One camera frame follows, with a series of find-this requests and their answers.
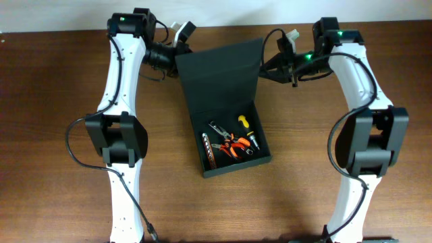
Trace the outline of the black box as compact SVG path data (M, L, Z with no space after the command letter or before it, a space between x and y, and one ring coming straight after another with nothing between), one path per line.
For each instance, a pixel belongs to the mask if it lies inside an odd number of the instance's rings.
M178 55L175 59L204 178L262 165L272 159L254 103L262 44L263 40L256 38L208 51ZM240 159L234 160L212 147L217 168L211 169L202 133L208 135L211 144L225 144L227 140L209 126L209 122L214 121L227 132L246 138L246 133L238 123L239 115L246 116L260 150L250 144L254 153L247 155L237 148L235 152Z

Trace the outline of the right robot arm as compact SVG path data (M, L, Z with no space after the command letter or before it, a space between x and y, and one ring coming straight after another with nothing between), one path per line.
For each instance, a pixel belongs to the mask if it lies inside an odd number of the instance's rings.
M376 81L358 30L340 29L335 17L313 24L314 49L296 50L297 30L283 31L279 52L262 61L260 76L297 86L335 74L348 112L333 125L327 156L341 175L331 219L318 242L364 242L363 226L374 191L398 160L409 122L405 108L395 107Z

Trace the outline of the silver ring wrench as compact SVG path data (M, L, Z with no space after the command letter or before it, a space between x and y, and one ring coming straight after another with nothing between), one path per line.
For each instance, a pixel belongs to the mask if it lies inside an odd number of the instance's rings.
M249 148L249 147L246 147L244 149L244 151L246 152L247 155L252 155L254 153L254 151L251 148Z

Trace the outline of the orange bit holder strip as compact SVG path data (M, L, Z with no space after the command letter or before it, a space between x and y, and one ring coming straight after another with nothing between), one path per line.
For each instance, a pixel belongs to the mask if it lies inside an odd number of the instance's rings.
M208 135L206 133L202 133L201 138L202 138L202 142L203 142L203 145L204 145L204 148L205 148L207 159L209 160L210 168L211 169L216 169L217 165L216 165L216 162L215 162L215 157L214 157L214 154L213 154L213 150L212 150L212 146L211 146L209 137L208 137Z

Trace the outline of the orange needle-nose pliers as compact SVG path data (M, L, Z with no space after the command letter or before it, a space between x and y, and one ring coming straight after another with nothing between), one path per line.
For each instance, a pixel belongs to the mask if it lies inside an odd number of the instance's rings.
M224 137L226 140L229 140L229 141L235 142L235 143L240 143L240 144L246 146L247 148L250 147L250 142L247 139L245 139L243 137L237 137L233 133L227 132L224 128L217 125L214 121L210 121L209 126L212 129L214 129L214 131L216 131L216 133L218 133L220 136Z

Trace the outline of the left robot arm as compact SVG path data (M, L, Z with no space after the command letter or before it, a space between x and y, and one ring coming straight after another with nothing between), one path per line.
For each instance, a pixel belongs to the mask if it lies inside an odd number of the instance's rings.
M136 117L140 67L178 75L176 56L190 52L186 43L196 26L173 23L169 44L154 40L158 19L146 8L114 13L107 21L110 63L101 102L85 126L109 174L112 228L110 242L143 242L146 222L139 207L140 170L148 150L148 134Z

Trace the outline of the yellow black screwdriver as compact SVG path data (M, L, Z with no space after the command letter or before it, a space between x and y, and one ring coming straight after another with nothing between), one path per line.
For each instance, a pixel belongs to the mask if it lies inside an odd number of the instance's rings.
M246 133L247 138L251 142L254 148L256 148L258 151L260 150L260 146L258 144L258 140L255 136L254 130L252 129L250 123L246 119L245 115L239 115L238 116L238 123L240 127L244 130Z

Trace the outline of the red diagonal cutting pliers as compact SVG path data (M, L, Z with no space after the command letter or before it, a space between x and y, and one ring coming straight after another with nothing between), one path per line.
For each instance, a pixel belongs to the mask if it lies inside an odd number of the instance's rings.
M246 150L246 147L243 144L240 143L232 143L232 142L226 142L225 144L214 144L212 143L211 146L214 149L218 149L219 151L224 152L229 157L231 157L234 160L240 159L240 156L235 152L235 149L241 149L243 151Z

